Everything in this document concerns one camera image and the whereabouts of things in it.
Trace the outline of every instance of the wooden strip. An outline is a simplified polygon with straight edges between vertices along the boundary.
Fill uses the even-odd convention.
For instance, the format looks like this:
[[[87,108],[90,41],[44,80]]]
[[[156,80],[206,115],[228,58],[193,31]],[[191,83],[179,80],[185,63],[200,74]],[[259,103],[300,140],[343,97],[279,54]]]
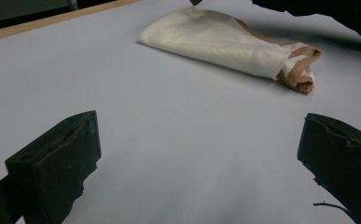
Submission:
[[[139,1],[140,0],[117,0],[117,1],[114,1],[114,2],[101,4],[101,5],[98,5],[98,6],[95,6],[95,7],[87,7],[87,8],[77,10],[77,11],[63,13],[61,15],[48,17],[48,18],[38,20],[38,21],[29,21],[29,22],[26,22],[26,23],[23,23],[23,24],[6,27],[6,28],[3,28],[3,29],[0,29],[0,38],[10,36],[10,35],[19,34],[19,33],[23,33],[23,32],[30,31],[30,30],[34,30],[34,29],[37,29],[37,28],[40,28],[40,27],[43,27],[43,26],[47,26],[47,25],[57,23],[57,22],[68,21],[68,20],[71,20],[73,18],[85,16],[85,15],[88,15],[88,14],[91,14],[91,13],[107,10],[107,9],[110,9],[110,8],[126,6],[128,4],[139,2]]]

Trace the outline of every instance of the towel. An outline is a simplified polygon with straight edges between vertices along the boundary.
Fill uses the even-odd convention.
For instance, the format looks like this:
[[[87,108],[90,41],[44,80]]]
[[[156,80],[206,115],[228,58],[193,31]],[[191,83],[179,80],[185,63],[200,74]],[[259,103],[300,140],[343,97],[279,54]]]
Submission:
[[[257,77],[282,81],[291,89],[313,89],[310,64],[321,50],[299,42],[267,38],[229,15],[188,7],[177,10],[140,34],[137,41]]]

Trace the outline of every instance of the napkin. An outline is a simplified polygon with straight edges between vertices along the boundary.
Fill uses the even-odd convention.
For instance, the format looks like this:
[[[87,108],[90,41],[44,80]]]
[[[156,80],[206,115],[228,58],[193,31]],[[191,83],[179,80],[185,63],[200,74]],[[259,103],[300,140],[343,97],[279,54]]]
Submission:
[[[149,25],[137,41],[257,77],[282,81],[295,91],[313,89],[310,64],[321,50],[267,38],[229,15],[188,7]]]

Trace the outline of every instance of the cloth with brown trim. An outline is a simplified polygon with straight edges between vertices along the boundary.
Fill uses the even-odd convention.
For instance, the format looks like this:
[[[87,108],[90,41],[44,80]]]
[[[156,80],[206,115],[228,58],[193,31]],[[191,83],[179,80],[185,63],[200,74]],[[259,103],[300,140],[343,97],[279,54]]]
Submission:
[[[310,64],[321,55],[315,47],[281,43],[229,15],[195,7],[159,19],[145,28],[137,41],[253,76],[280,80],[304,93],[313,89]]]

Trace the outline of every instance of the white table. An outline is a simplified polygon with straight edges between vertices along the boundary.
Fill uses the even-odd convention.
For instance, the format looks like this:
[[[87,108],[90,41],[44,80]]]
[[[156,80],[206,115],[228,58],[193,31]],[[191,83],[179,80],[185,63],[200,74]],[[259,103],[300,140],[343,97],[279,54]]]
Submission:
[[[361,130],[361,37],[323,16],[205,0],[265,35],[315,45],[309,95],[135,43],[188,0],[143,0],[0,39],[4,160],[71,115],[96,110],[103,157],[64,223],[350,224],[297,161],[313,112]]]

